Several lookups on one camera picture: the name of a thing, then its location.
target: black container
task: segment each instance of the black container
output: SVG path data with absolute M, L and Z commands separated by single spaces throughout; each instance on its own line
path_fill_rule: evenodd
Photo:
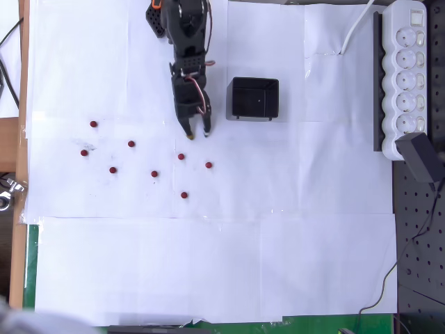
M 227 87 L 227 119 L 272 120 L 278 117 L 279 96 L 276 79 L 235 77 Z

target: metal clamp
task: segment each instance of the metal clamp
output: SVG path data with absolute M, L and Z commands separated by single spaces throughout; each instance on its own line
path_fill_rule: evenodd
M 0 193 L 0 212 L 6 211 L 9 208 L 14 192 L 23 192 L 25 190 L 24 186 L 13 179 L 8 179 L 7 183 L 10 185 L 9 190 Z

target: green mat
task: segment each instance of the green mat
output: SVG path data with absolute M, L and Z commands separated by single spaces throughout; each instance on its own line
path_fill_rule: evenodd
M 30 225 L 27 245 L 26 286 L 23 305 L 34 308 L 35 277 L 37 273 L 38 235 L 36 225 Z M 284 317 L 282 322 L 258 324 L 209 324 L 199 322 L 187 325 L 195 328 L 210 329 L 212 334 L 337 334 L 339 328 L 354 330 L 357 315 L 337 315 L 322 317 Z M 392 334 L 392 315 L 363 315 L 360 331 L 356 334 Z

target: red wire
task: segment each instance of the red wire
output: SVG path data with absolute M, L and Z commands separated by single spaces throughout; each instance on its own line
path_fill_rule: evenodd
M 195 87 L 196 87 L 196 89 L 197 89 L 197 91 L 198 91 L 198 93 L 200 94 L 200 97 L 201 97 L 202 106 L 204 107 L 204 111 L 201 110 L 200 107 L 197 107 L 197 110 L 198 110 L 202 115 L 204 115 L 204 114 L 207 112 L 207 109 L 206 109 L 206 102 L 205 102 L 205 99 L 204 99 L 204 94 L 202 94 L 202 90 L 201 90 L 201 88 L 200 88 L 200 85 L 198 85 L 198 84 L 197 84 L 197 81 L 196 81 L 194 78 L 192 78 L 190 75 L 188 75 L 188 76 L 186 77 L 186 80 L 190 80 L 190 81 L 192 81 L 192 82 L 195 84 Z

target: power socket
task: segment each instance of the power socket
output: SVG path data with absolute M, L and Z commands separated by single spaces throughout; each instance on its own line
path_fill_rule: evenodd
M 427 133 L 426 27 L 426 7 L 419 1 L 397 0 L 383 11 L 382 151 L 390 160 L 403 160 L 396 147 L 401 136 Z

